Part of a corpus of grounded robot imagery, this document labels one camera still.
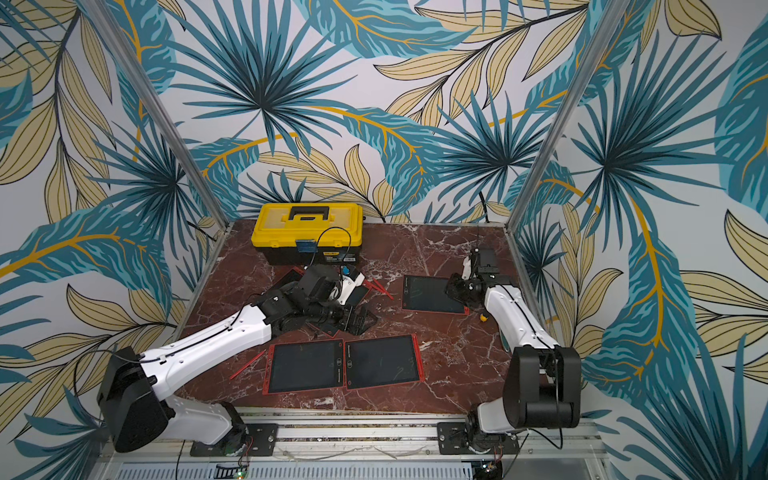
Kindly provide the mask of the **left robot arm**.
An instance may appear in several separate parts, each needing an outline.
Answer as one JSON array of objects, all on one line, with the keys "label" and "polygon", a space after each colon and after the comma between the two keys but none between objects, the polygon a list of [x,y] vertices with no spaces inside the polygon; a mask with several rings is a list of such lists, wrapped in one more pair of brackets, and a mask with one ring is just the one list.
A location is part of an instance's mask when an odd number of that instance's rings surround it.
[{"label": "left robot arm", "polygon": [[309,266],[298,280],[248,299],[195,334],[142,353],[131,347],[112,353],[97,404],[114,450],[130,453],[171,439],[244,454],[253,436],[232,404],[184,399],[177,391],[240,352],[306,325],[364,331],[369,315],[350,298],[365,280],[354,267]]}]

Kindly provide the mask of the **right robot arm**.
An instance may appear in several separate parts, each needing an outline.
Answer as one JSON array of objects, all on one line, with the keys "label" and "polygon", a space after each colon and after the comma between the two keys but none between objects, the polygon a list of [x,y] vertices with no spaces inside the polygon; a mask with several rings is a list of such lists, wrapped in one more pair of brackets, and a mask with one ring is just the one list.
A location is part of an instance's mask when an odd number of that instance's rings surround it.
[{"label": "right robot arm", "polygon": [[500,274],[454,274],[446,287],[449,298],[490,315],[511,351],[501,397],[477,406],[470,424],[486,435],[574,428],[581,419],[581,357],[561,346],[521,291],[501,279]]}]

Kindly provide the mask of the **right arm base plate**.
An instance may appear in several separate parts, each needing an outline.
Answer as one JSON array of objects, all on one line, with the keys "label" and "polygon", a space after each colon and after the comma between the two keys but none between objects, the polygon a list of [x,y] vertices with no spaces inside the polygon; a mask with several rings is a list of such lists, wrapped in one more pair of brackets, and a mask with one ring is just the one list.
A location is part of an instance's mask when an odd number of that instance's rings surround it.
[{"label": "right arm base plate", "polygon": [[441,455],[515,454],[520,450],[516,436],[485,433],[467,422],[439,422],[436,426]]}]

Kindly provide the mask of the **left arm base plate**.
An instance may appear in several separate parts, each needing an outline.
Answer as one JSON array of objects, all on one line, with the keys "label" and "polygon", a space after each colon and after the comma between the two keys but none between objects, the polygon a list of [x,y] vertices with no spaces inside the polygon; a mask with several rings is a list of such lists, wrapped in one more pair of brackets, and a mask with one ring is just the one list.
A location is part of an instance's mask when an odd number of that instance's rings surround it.
[{"label": "left arm base plate", "polygon": [[236,425],[213,445],[194,442],[192,457],[270,457],[273,455],[279,426],[275,423]]}]

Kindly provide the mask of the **writing tablet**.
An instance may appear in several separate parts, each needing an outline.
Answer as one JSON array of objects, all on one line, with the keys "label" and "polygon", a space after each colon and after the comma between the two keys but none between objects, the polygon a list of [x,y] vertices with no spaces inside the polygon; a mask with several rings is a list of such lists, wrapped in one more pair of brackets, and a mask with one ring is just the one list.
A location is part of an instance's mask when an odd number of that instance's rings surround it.
[{"label": "writing tablet", "polygon": [[402,335],[345,344],[345,375],[351,390],[410,384],[424,380],[417,339]]},{"label": "writing tablet", "polygon": [[270,288],[270,290],[288,294],[299,285],[299,282],[304,277],[304,273],[305,271],[303,269],[292,268],[279,280],[277,280],[276,283]]},{"label": "writing tablet", "polygon": [[272,345],[263,393],[333,389],[344,384],[344,342],[323,340]]},{"label": "writing tablet", "polygon": [[417,312],[468,315],[469,309],[446,294],[447,278],[406,275],[402,308]]},{"label": "writing tablet", "polygon": [[335,337],[338,332],[347,332],[354,336],[364,334],[377,322],[363,302],[368,292],[369,288],[357,286],[344,305],[331,305],[330,316],[320,329],[330,337]]}]

